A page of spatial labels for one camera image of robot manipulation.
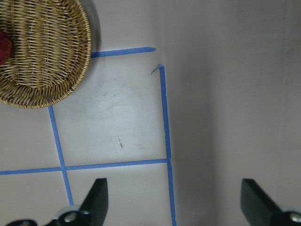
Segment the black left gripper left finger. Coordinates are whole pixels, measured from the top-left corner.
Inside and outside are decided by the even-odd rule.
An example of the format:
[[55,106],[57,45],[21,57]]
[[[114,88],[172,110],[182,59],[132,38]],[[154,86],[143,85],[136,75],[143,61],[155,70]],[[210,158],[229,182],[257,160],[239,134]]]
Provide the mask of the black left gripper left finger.
[[94,181],[84,201],[78,208],[62,211],[48,226],[102,226],[109,206],[108,183],[106,178]]

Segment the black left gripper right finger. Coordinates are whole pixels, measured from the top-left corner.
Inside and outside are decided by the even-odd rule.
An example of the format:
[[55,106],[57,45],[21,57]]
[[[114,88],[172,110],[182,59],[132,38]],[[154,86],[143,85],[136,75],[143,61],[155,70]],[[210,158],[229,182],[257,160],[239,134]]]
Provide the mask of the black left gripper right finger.
[[301,224],[300,212],[280,209],[254,179],[242,179],[240,207],[251,226],[299,226]]

